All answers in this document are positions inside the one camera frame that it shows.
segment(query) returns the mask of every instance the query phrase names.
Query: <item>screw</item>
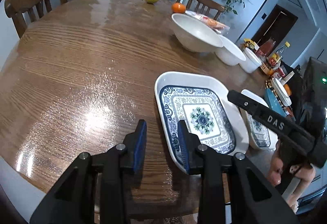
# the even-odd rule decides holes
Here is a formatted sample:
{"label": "screw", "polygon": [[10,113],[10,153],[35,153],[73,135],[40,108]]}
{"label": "screw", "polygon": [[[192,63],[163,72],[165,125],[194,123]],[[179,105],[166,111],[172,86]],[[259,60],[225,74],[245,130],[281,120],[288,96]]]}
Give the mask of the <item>screw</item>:
{"label": "screw", "polygon": [[204,144],[200,144],[197,146],[198,150],[200,151],[206,151],[208,149],[208,147]]}
{"label": "screw", "polygon": [[238,159],[238,160],[244,160],[245,159],[245,155],[241,152],[237,152],[235,154],[235,157]]}
{"label": "screw", "polygon": [[87,152],[82,152],[79,156],[78,156],[81,160],[86,160],[89,157],[89,153]]}
{"label": "screw", "polygon": [[116,146],[116,149],[118,149],[118,150],[124,150],[125,149],[125,145],[124,144],[118,144],[117,146]]}

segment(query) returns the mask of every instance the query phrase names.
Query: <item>sauce bottle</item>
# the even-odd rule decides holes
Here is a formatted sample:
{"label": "sauce bottle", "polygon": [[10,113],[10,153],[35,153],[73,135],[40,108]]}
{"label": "sauce bottle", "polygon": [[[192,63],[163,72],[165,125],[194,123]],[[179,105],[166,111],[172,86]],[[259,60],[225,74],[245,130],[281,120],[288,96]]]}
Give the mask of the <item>sauce bottle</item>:
{"label": "sauce bottle", "polygon": [[260,48],[256,51],[256,55],[260,58],[262,62],[265,62],[267,59],[267,56],[271,53],[272,49],[275,46],[275,40],[273,38],[270,38],[260,46]]}
{"label": "sauce bottle", "polygon": [[275,67],[276,64],[282,59],[282,52],[284,52],[288,47],[291,45],[288,42],[285,42],[285,44],[280,47],[276,52],[274,52],[272,55],[269,56],[268,62],[272,67]]}

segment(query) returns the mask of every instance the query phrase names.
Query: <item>orange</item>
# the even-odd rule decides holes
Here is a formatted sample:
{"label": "orange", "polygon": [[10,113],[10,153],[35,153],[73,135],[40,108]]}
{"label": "orange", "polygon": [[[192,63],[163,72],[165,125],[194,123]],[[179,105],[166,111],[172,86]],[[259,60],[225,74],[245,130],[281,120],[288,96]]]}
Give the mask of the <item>orange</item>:
{"label": "orange", "polygon": [[284,85],[284,88],[286,90],[287,95],[289,95],[289,96],[292,95],[292,91],[287,84]]}
{"label": "orange", "polygon": [[186,6],[184,6],[181,3],[174,3],[171,6],[171,9],[173,10],[174,13],[182,13],[183,14],[186,11]]}

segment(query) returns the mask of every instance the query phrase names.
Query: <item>blue and white plate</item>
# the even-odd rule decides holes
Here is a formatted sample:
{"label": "blue and white plate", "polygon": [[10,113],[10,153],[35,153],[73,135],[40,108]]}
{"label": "blue and white plate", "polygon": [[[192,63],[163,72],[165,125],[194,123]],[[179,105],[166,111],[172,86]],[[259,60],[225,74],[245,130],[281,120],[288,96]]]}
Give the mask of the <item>blue and white plate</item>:
{"label": "blue and white plate", "polygon": [[196,134],[201,143],[222,154],[235,149],[235,135],[218,96],[210,89],[165,86],[160,91],[168,136],[174,155],[181,162],[177,123],[185,120],[189,132]]}
{"label": "blue and white plate", "polygon": [[238,108],[227,100],[228,89],[210,76],[166,72],[155,84],[156,100],[168,149],[181,162],[177,123],[185,120],[190,133],[219,153],[245,153],[249,135]]}
{"label": "blue and white plate", "polygon": [[[252,93],[251,91],[244,89],[241,93],[268,107],[264,99]],[[253,148],[258,149],[275,149],[276,143],[278,141],[277,135],[266,126],[254,120],[247,111],[241,109],[241,113],[249,131],[250,145]]]}

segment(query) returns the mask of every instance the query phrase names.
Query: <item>rectangular plate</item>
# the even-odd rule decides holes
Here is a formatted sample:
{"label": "rectangular plate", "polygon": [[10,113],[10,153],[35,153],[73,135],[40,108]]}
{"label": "rectangular plate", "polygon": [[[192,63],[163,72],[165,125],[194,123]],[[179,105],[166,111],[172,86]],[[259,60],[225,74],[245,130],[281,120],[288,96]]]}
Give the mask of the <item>rectangular plate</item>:
{"label": "rectangular plate", "polygon": [[166,72],[155,84],[158,109],[175,164],[181,163],[177,123],[183,119],[190,133],[220,153],[245,153],[249,135],[239,109],[227,100],[228,89],[210,76]]}
{"label": "rectangular plate", "polygon": [[235,149],[235,135],[218,96],[210,89],[168,85],[160,91],[168,136],[180,164],[177,123],[185,120],[189,132],[201,143],[228,154]]}

